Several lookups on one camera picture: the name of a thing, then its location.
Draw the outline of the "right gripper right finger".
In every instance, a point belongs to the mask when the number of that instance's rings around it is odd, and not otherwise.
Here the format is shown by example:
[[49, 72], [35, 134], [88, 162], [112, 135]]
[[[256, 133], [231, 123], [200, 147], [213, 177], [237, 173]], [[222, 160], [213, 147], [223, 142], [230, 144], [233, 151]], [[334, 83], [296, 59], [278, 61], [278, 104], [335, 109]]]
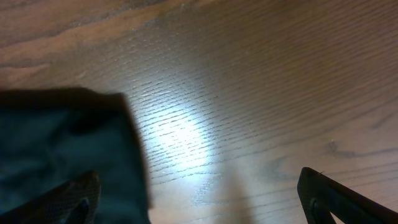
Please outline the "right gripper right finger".
[[397, 212], [309, 168], [301, 170], [297, 192], [307, 222], [397, 223]]

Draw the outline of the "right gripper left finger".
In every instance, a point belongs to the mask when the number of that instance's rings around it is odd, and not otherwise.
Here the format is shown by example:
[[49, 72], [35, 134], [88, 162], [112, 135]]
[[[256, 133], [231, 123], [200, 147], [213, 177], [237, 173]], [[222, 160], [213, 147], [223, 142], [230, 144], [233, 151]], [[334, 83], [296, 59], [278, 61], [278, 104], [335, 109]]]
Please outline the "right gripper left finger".
[[1, 215], [1, 223], [92, 224], [101, 193], [99, 175], [89, 170]]

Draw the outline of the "black polo shirt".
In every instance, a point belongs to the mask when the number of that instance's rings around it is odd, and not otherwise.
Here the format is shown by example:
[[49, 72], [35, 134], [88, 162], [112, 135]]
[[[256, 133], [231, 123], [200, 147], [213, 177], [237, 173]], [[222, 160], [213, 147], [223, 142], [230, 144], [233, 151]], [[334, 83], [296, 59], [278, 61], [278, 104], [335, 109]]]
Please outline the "black polo shirt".
[[84, 88], [1, 92], [1, 215], [93, 170], [93, 223], [149, 223], [142, 152], [125, 96]]

